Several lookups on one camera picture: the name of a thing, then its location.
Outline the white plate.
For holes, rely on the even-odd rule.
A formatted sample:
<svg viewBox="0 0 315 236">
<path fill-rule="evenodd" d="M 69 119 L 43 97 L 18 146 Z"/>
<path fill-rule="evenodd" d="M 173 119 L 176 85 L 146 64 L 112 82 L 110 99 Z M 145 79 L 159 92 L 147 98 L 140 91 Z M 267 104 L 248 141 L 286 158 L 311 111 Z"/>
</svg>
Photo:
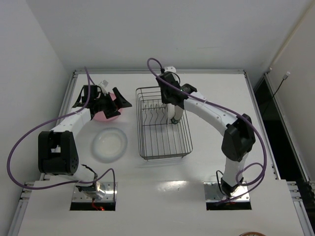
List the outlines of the white plate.
<svg viewBox="0 0 315 236">
<path fill-rule="evenodd" d="M 171 123 L 171 119 L 175 116 L 175 106 L 172 104 L 167 104 L 165 107 L 166 115 L 167 115 L 167 124 Z"/>
<path fill-rule="evenodd" d="M 101 130 L 93 139 L 92 154 L 101 163 L 113 163 L 125 154 L 126 134 L 114 127 Z"/>
</svg>

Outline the blue rimmed patterned plate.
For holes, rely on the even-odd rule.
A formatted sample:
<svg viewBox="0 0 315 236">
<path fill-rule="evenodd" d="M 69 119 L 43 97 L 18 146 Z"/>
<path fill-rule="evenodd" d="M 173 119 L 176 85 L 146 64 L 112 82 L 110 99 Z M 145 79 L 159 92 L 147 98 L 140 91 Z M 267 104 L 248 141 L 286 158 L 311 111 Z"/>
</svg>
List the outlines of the blue rimmed patterned plate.
<svg viewBox="0 0 315 236">
<path fill-rule="evenodd" d="M 174 107 L 174 116 L 171 118 L 172 124 L 178 124 L 183 116 L 184 109 L 180 106 Z"/>
</svg>

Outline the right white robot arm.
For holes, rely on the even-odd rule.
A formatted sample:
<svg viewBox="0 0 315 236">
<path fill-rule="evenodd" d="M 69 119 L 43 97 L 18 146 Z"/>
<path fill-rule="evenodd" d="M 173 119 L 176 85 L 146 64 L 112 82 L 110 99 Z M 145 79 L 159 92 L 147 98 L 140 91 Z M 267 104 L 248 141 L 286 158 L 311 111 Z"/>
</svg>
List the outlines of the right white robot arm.
<svg viewBox="0 0 315 236">
<path fill-rule="evenodd" d="M 236 176 L 244 168 L 245 159 L 255 143 L 254 132 L 236 115 L 184 95 L 183 92 L 186 92 L 205 99 L 195 87 L 189 84 L 180 85 L 175 72 L 174 67 L 162 68 L 159 75 L 161 79 L 157 79 L 162 103 L 166 105 L 167 121 L 177 124 L 183 112 L 188 111 L 212 125 L 223 136 L 221 149 L 226 161 L 220 184 L 222 192 L 230 197 L 240 185 L 238 182 L 243 181 L 242 174 Z"/>
</svg>

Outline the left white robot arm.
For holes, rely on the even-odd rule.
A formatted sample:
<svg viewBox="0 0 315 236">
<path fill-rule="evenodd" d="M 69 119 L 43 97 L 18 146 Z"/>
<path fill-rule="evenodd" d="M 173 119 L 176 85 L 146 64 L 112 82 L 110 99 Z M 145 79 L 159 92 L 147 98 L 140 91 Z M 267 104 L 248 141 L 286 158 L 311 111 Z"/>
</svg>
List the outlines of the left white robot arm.
<svg viewBox="0 0 315 236">
<path fill-rule="evenodd" d="M 117 88 L 113 88 L 114 97 L 111 97 L 106 86 L 106 81 L 99 85 L 84 85 L 70 113 L 50 131 L 38 135 L 39 171 L 75 181 L 78 190 L 91 197 L 100 193 L 98 175 L 79 162 L 75 137 L 97 113 L 102 112 L 109 119 L 121 115 L 120 109 L 132 106 Z"/>
</svg>

